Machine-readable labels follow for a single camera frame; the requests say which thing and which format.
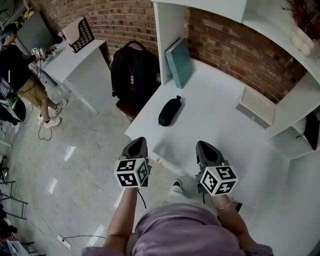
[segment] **white cube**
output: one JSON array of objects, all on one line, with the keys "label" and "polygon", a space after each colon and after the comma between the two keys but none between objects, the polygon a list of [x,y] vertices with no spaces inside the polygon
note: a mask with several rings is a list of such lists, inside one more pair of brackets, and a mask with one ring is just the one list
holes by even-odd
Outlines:
[{"label": "white cube", "polygon": [[115,161],[114,175],[122,188],[141,187],[149,175],[144,158]]},{"label": "white cube", "polygon": [[232,166],[211,166],[205,168],[200,183],[211,196],[220,196],[231,193],[238,180]]}]

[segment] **book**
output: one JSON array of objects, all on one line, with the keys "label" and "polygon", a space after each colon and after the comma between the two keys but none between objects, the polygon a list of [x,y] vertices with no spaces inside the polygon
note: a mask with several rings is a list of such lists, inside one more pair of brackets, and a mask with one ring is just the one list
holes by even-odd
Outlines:
[{"label": "book", "polygon": [[192,74],[187,40],[178,38],[165,52],[176,87],[183,89]]}]

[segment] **black mesh file holder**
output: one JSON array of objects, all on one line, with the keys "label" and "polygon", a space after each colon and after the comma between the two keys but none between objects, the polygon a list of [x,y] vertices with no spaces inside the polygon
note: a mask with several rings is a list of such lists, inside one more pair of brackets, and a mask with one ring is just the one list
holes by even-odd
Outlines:
[{"label": "black mesh file holder", "polygon": [[69,43],[75,53],[78,53],[83,47],[95,39],[86,18],[83,18],[83,20],[79,22],[78,28],[80,35],[79,39],[72,44]]}]

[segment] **tiled floor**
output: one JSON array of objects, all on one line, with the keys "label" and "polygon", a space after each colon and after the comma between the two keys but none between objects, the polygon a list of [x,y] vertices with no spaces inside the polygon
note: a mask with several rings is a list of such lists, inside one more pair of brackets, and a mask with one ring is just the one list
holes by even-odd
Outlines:
[{"label": "tiled floor", "polygon": [[[98,115],[91,112],[72,93],[47,88],[49,97],[57,102],[68,98],[69,105],[62,111],[62,123],[52,129],[50,141],[39,140],[40,128],[34,109],[27,124],[17,135],[6,136],[12,148],[1,148],[7,155],[9,180],[16,181],[15,197],[29,203],[27,220],[9,217],[18,228],[17,236],[35,241],[39,254],[48,256],[78,256],[81,249],[94,244],[90,237],[72,238],[68,251],[57,240],[57,235],[70,237],[105,235],[105,229],[121,198],[113,168],[123,147],[130,142],[124,135],[129,126],[125,116],[108,102]],[[26,104],[27,114],[31,105]],[[40,138],[50,137],[50,131],[41,128]],[[150,186],[141,190],[147,206],[167,196],[175,174],[153,162]],[[5,192],[8,187],[0,185]],[[8,212],[18,214],[21,205],[7,200]],[[136,220],[144,211],[138,198]],[[94,244],[103,243],[100,238]]]}]

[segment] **white desk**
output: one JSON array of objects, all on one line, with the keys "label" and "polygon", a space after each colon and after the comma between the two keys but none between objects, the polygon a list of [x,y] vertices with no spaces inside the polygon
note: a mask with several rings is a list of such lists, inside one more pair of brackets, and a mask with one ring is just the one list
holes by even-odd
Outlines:
[{"label": "white desk", "polygon": [[[125,134],[132,140],[145,137],[152,158],[192,175],[199,172],[197,142],[212,144],[239,176],[232,196],[267,211],[283,187],[289,160],[264,141],[262,128],[235,109],[246,86],[200,61],[193,63],[195,72],[185,88],[176,88],[173,80],[161,85]],[[168,127],[158,125],[162,108],[177,95],[183,102],[176,121]]]},{"label": "white desk", "polygon": [[104,40],[94,40],[74,53],[67,42],[42,69],[64,83],[88,107],[99,112],[112,96],[111,73],[99,49]]}]

